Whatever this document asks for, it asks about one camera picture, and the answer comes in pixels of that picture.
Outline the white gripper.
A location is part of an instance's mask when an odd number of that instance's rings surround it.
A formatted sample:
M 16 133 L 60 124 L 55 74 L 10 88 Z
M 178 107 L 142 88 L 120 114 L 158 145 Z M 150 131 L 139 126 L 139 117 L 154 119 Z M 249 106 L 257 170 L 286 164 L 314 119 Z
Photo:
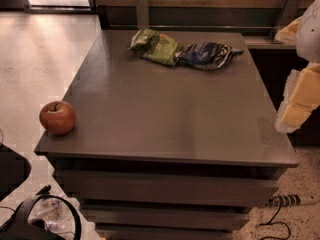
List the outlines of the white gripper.
M 313 62 L 302 71 L 292 70 L 286 80 L 275 128 L 281 133 L 292 133 L 320 106 L 320 0 L 281 29 L 275 40 L 296 43 L 297 55 Z

